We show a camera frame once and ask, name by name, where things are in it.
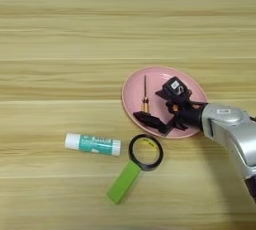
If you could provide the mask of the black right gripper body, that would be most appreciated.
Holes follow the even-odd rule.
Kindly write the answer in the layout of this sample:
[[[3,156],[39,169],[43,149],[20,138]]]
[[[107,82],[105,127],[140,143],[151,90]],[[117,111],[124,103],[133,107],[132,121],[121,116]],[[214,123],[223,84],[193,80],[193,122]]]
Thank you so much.
[[[206,102],[192,101],[189,97],[170,96],[165,97],[166,106],[172,119],[166,124],[165,135],[168,135],[173,129],[182,131],[193,127],[203,130],[202,113],[207,106]]]

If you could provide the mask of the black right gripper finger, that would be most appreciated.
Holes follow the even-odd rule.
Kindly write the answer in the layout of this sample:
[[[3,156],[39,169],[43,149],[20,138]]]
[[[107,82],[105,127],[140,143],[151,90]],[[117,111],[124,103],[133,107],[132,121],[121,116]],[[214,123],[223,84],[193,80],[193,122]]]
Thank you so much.
[[[143,111],[135,112],[133,116],[143,125],[157,129],[162,134],[168,134],[170,128],[159,118]]]
[[[156,92],[156,95],[160,98],[166,100],[166,101],[172,101],[173,100],[173,93],[171,91],[167,91],[164,89],[161,89]]]

